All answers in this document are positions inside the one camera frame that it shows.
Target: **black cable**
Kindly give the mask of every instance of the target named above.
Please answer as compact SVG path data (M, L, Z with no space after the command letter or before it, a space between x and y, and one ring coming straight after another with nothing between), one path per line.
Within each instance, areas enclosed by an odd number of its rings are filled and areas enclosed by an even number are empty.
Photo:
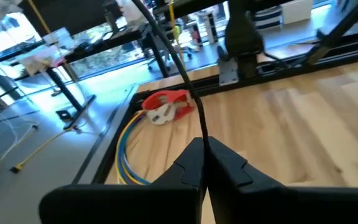
M189 76L186 73L185 68L183 67L177 53L175 52L175 49L172 47L171 42L168 40L168 37L163 33L163 31L159 28L156 21L150 15L149 10L147 10L146 6L141 3L139 0L132 0L136 7L139 9L139 11L144 15L144 17L148 20L149 24L152 26L153 31L158 35L158 37L162 40L164 45L167 47L168 51L171 54L172 60L175 62L175 65L178 68L178 71L185 81L191 97L194 99L197 109L198 109L198 116L200 117L200 126L201 126L201 132L203 133L203 142L204 142L204 149L209 149L209 142L208 142L208 130L206 126L205 121L205 113L204 113L204 107L203 103L201 102L200 97L195 92L195 88L193 84L191 83Z
M279 59L278 57L276 57L274 55L271 55L271 54L268 54L267 52L264 52L264 55L266 55L266 57L271 58L271 59L275 60L276 62L278 62L283 69L288 69L289 68L287 63L285 63L283 60Z

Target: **concrete floor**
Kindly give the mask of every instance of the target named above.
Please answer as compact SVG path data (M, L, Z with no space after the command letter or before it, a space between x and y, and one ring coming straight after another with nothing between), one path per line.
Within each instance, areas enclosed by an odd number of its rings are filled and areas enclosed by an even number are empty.
M299 34L302 27L306 32ZM272 36L271 39L278 40L276 43L278 45L283 44L285 38L278 38L278 33L281 33L287 36L290 42L297 41L309 38L310 34L315 34L317 28L318 26L310 25L310 21L304 21L298 23L298 27L292 24L288 29L283 28L287 29L285 32L271 30L273 36L277 35L277 37ZM185 60L186 68L191 70L207 66L215 63L217 57L216 46L205 46L202 52L194 54L193 59ZM43 142L62 131L64 124L54 111L69 104L63 95L52 98L50 96L52 91L47 90L30 95L34 104L29 101L19 101L2 112L4 116L12 117L18 113L26 114L39 110L23 118L39 121L40 128L20 146L13 149L1 163L0 223L40 223L37 209L42 196L56 187L72 183L87 157L91 159L83 175L78 176L78 182L90 183L128 107L127 102L136 91L136 86L161 78L156 63L153 64L153 68L151 72L148 71L144 62L82 81L81 86L86 95L91 93L97 95L95 102L78 122L79 125L86 122L81 129L89 133L65 133L36 154L19 174L13 174L9 169ZM172 74L176 72L175 68L171 71ZM84 101L76 85L70 85L69 89L80 102ZM20 118L10 121L14 126L22 126L16 128L19 137L29 128L29 125ZM9 127L0 123L0 154L12 142L13 135Z

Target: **black computer monitor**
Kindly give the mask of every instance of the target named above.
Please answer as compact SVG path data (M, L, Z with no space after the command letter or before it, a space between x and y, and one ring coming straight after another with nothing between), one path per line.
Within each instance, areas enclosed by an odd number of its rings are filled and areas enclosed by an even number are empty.
M71 35L106 22L103 9L105 2L106 0L34 0L34 4L52 32L66 27ZM48 34L28 1L22 1L19 7L23 9L24 15L40 36ZM118 18L122 14L119 6L116 7L113 14L120 13L114 15Z

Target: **wooden table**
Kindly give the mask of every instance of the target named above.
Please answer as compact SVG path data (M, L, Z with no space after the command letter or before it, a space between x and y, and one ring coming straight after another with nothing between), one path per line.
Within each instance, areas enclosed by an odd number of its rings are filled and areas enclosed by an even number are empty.
M205 77L216 69L192 76ZM209 135L274 179L286 185L358 187L358 63L202 100ZM127 142L129 163L138 175L154 181L197 136L197 111L162 126L144 119ZM106 183L117 183L115 170ZM209 197L202 220L214 223Z

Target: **office chair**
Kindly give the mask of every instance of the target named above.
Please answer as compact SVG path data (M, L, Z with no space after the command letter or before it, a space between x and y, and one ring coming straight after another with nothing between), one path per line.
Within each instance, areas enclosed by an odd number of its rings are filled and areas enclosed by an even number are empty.
M165 29L165 34L167 35L168 39L171 41L171 43L174 43L175 41L175 36L173 35L173 32L178 32L178 35L181 34L183 32L182 28L181 28L181 24L176 23L175 24L175 29L173 29L169 23L167 21L160 21L159 22L160 26L163 27ZM169 72L171 70L171 68L169 66L167 66L167 62L168 60L171 60L171 56L169 54L168 49L164 46L163 42L161 41L160 38L156 37L155 38L155 44L157 46L157 49L161 52L162 51L162 55L164 57L164 65L167 67L167 71ZM187 57L189 59L191 59L193 56L191 54L191 50L188 47L182 47L181 52L183 54L187 54ZM151 61L147 62L148 65L148 69L152 70L151 65L156 61L156 58L153 58Z

